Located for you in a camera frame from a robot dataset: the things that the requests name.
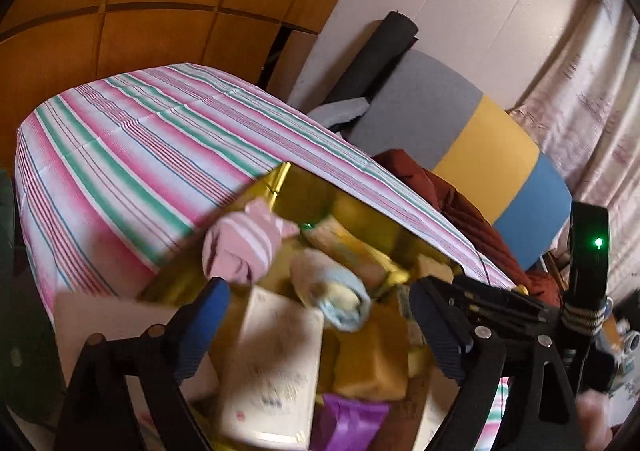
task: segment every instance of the metal screw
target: metal screw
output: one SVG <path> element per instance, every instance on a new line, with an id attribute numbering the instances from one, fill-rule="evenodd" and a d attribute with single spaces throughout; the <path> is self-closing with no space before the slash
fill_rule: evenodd
<path id="1" fill-rule="evenodd" d="M 98 345 L 98 344 L 100 344 L 100 343 L 101 343 L 101 342 L 103 342 L 103 341 L 104 341 L 104 336 L 103 336 L 101 333 L 99 333 L 99 332 L 96 332 L 95 334 L 91 334 L 90 336 L 88 336 L 88 337 L 86 338 L 86 343 L 87 343 L 89 346 L 95 346 L 95 345 Z"/>
<path id="2" fill-rule="evenodd" d="M 551 346 L 551 344 L 553 344 L 553 341 L 551 340 L 551 337 L 545 335 L 545 334 L 540 334 L 538 336 L 538 342 L 544 346 L 545 348 L 549 348 L 549 346 Z"/>
<path id="3" fill-rule="evenodd" d="M 164 325 L 153 325 L 146 333 L 149 334 L 149 337 L 160 337 L 164 335 Z"/>
<path id="4" fill-rule="evenodd" d="M 491 337 L 491 330 L 486 326 L 476 326 L 474 332 L 481 339 L 488 339 Z"/>

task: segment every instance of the red cloth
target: red cloth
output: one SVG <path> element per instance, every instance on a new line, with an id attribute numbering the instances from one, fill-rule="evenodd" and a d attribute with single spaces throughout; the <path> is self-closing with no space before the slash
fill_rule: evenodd
<path id="1" fill-rule="evenodd" d="M 524 285 L 531 295 L 547 304 L 560 306 L 560 292 L 553 277 L 542 271 L 524 272 L 500 233 L 455 187 L 420 167 L 401 149 L 390 149 L 373 160 L 441 212 L 516 285 Z"/>

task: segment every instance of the table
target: table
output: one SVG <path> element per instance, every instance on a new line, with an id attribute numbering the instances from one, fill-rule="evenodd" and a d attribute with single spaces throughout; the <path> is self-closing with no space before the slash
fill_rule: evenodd
<path id="1" fill-rule="evenodd" d="M 137 296 L 212 214 L 282 161 L 385 213 L 467 275 L 513 285 L 366 154 L 248 82 L 181 63 L 78 86 L 20 126 L 18 210 L 49 317 L 59 290 Z"/>

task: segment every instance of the purple bag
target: purple bag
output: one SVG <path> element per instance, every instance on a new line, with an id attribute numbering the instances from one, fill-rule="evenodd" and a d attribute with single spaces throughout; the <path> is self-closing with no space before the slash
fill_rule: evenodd
<path id="1" fill-rule="evenodd" d="M 316 409 L 310 451 L 366 451 L 382 426 L 389 405 L 325 393 Z"/>

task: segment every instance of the blue cushion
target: blue cushion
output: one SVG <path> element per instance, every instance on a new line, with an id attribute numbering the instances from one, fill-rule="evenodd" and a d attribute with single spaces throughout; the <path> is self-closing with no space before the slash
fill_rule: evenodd
<path id="1" fill-rule="evenodd" d="M 540 153 L 533 171 L 494 224 L 523 269 L 549 248 L 571 213 L 571 194 Z"/>

